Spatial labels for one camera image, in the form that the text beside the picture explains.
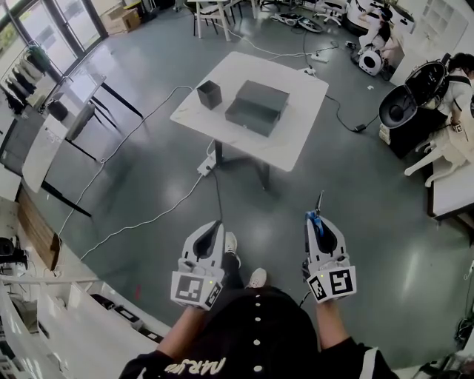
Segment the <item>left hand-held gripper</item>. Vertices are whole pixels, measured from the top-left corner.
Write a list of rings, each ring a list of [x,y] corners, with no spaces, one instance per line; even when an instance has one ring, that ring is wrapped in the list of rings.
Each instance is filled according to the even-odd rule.
[[[221,221],[199,227],[184,242],[173,272],[170,299],[181,306],[211,310],[223,289],[225,228]]]

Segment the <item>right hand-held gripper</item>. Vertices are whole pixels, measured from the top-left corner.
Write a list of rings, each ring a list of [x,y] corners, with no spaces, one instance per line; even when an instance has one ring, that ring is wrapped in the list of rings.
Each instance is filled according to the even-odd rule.
[[[316,303],[338,300],[357,293],[356,268],[350,264],[345,238],[334,223],[321,217],[323,232],[320,234],[319,261],[318,227],[310,218],[305,225],[305,251],[308,254],[309,277],[306,282]]]

